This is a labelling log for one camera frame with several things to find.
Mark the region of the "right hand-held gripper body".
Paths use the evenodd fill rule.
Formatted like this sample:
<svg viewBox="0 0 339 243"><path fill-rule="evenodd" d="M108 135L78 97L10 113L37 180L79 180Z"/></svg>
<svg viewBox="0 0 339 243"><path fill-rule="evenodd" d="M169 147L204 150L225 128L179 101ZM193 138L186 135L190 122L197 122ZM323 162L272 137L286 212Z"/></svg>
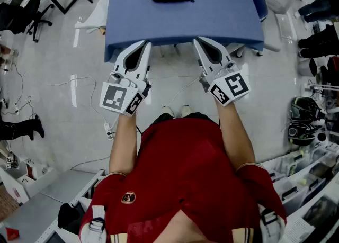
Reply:
<svg viewBox="0 0 339 243"><path fill-rule="evenodd" d="M251 91L243 72L231 61L225 65L217 66L215 70L203 70L199 78L204 91L210 93L222 106L227 106Z"/></svg>

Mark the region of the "white metal shelving unit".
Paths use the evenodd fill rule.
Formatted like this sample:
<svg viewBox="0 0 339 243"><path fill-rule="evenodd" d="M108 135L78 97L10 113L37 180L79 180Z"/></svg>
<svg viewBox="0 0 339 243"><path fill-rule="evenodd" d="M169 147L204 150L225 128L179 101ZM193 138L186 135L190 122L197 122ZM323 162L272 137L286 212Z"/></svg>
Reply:
<svg viewBox="0 0 339 243"><path fill-rule="evenodd" d="M297 183L311 170L311 168L323 160L329 153L339 153L339 145L329 142L328 146L324 150L327 154L312 164L309 164L302 170L289 176L288 179ZM278 162L281 158L282 157L278 157L276 159L263 162L261 165L263 165L266 169L275 169L277 168ZM332 199L334 202L339 202L339 173L332 178L332 180L320 191L319 194L307 202L306 205L303 205L287 217L285 232L279 243L301 243L302 239L306 239L306 236L309 236L311 232L314 231L315 228L310 224L307 224L302 217L306 214L307 210L311 208L311 205L314 205L323 196Z"/></svg>

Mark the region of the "small red object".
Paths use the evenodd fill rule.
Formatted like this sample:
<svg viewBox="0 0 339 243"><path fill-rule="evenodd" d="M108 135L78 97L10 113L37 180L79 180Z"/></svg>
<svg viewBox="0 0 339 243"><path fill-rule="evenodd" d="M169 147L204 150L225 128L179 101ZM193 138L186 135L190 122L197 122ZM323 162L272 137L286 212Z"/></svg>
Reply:
<svg viewBox="0 0 339 243"><path fill-rule="evenodd" d="M16 229L12 229L12 228L5 228L6 230L6 234L7 234L7 240L8 241L13 241L17 238L20 237L19 231Z"/></svg>

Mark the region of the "black helmet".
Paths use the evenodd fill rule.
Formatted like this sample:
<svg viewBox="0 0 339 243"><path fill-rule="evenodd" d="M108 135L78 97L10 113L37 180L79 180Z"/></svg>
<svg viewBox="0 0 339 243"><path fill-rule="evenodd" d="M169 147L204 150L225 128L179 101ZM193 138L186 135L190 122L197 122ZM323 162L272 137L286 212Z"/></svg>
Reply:
<svg viewBox="0 0 339 243"><path fill-rule="evenodd" d="M293 145L307 146L315 139L317 128L304 122L291 122L288 126L288 141Z"/></svg>
<svg viewBox="0 0 339 243"><path fill-rule="evenodd" d="M326 114L313 98L294 97L291 100L291 120L297 122L313 122L324 119Z"/></svg>

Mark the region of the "white power strip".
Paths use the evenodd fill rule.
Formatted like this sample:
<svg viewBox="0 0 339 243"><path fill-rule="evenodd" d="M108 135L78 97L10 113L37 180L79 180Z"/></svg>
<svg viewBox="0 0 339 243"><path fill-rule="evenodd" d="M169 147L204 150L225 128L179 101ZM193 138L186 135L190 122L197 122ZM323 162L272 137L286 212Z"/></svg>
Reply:
<svg viewBox="0 0 339 243"><path fill-rule="evenodd" d="M105 129L105 133L106 133L106 136L109 140L112 140L113 139L113 134L114 134L114 131L112 130L113 127L111 127L107 122L104 123L104 129Z"/></svg>

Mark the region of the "person's right forearm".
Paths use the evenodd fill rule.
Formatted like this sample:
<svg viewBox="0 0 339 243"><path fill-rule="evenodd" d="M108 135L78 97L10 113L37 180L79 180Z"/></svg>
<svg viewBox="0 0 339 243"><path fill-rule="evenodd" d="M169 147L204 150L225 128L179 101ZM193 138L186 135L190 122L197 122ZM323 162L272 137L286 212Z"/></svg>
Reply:
<svg viewBox="0 0 339 243"><path fill-rule="evenodd" d="M255 163L252 143L242 124L234 103L222 106L215 101L222 132L222 139L226 154L234 167L238 170L242 165Z"/></svg>

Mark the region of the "black bag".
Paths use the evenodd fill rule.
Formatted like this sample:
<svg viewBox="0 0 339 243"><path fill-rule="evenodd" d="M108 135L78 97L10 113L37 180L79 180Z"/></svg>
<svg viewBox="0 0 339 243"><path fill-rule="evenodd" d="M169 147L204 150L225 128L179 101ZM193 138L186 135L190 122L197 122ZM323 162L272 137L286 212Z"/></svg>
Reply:
<svg viewBox="0 0 339 243"><path fill-rule="evenodd" d="M85 211L78 202L76 205L64 203L59 210L57 226L73 234L78 234Z"/></svg>

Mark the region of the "person's red shirt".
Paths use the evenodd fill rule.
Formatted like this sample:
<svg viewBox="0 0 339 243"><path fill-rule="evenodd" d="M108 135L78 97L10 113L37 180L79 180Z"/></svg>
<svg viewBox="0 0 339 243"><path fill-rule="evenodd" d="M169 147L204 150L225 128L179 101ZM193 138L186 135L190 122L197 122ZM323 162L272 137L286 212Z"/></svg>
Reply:
<svg viewBox="0 0 339 243"><path fill-rule="evenodd" d="M166 228L182 213L197 240L279 243L286 213L265 168L238 170L226 155L219 125L150 126L142 135L136 166L110 173L98 184L83 216L81 243L155 243L187 236Z"/></svg>

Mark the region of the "grey metal workbench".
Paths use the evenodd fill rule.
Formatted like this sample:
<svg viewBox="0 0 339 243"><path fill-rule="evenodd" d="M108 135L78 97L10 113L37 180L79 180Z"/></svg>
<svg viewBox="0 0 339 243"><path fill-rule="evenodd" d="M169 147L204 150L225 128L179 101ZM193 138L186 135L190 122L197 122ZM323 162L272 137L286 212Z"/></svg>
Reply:
<svg viewBox="0 0 339 243"><path fill-rule="evenodd" d="M89 199L84 196L103 178L104 170L88 173L69 170L60 174L55 181L20 206L7 219L0 222L0 235L7 237L6 229L19 231L19 237L9 243L47 243L57 236L63 242L79 242L77 234L69 235L57 226L60 207L68 203L80 203L87 209Z"/></svg>

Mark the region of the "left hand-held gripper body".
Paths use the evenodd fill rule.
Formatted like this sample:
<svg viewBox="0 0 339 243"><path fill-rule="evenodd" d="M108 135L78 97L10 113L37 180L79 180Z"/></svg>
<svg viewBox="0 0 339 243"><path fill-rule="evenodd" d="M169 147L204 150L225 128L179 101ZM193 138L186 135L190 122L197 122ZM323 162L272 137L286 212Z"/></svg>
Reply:
<svg viewBox="0 0 339 243"><path fill-rule="evenodd" d="M138 74L133 77L128 74L112 71L110 81L104 82L100 96L100 107L109 111L133 116L147 97L151 84Z"/></svg>

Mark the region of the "person's dark trousers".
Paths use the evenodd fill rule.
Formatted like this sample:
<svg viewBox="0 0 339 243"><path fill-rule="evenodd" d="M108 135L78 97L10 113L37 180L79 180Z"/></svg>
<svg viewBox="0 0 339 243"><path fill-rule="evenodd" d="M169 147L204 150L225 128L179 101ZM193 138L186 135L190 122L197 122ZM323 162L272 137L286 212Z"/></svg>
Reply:
<svg viewBox="0 0 339 243"><path fill-rule="evenodd" d="M162 123L165 121L171 121L171 120L175 120L179 124L194 124L194 125L214 124L214 125L217 125L216 122L214 122L208 116L200 112L193 112L181 118L175 118L173 115L170 115L169 113L163 113L152 123L152 125Z"/></svg>

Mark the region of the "person's left forearm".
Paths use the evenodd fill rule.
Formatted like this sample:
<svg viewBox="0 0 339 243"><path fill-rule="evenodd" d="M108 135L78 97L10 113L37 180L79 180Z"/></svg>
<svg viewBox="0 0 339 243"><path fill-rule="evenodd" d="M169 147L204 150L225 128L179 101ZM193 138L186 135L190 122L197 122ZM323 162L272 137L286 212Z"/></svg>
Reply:
<svg viewBox="0 0 339 243"><path fill-rule="evenodd" d="M136 159L136 114L131 117L120 114L110 154L109 173L128 175L133 170Z"/></svg>

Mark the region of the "black office chair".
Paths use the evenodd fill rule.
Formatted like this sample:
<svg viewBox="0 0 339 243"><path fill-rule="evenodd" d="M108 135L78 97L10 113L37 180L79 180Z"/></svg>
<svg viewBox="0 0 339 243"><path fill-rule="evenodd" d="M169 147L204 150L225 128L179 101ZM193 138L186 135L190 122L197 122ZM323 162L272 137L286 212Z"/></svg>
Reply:
<svg viewBox="0 0 339 243"><path fill-rule="evenodd" d="M43 16L49 9L54 9L55 5L50 3L42 12L39 11L41 0L29 0L25 6L25 10L28 10L30 26L28 28L27 34L32 36L32 39L35 43L38 43L39 40L36 38L38 25L40 23L48 24L52 26L52 22L48 20L43 20Z"/></svg>

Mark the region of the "blue table cloth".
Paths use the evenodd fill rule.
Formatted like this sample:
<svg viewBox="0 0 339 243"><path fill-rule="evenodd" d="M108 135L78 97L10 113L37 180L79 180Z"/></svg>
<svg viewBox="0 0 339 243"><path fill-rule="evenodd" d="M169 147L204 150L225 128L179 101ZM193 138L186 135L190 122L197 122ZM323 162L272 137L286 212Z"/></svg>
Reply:
<svg viewBox="0 0 339 243"><path fill-rule="evenodd" d="M242 43L258 51L264 43L253 0L109 0L104 60L141 40L163 46L191 42L198 36L222 44Z"/></svg>

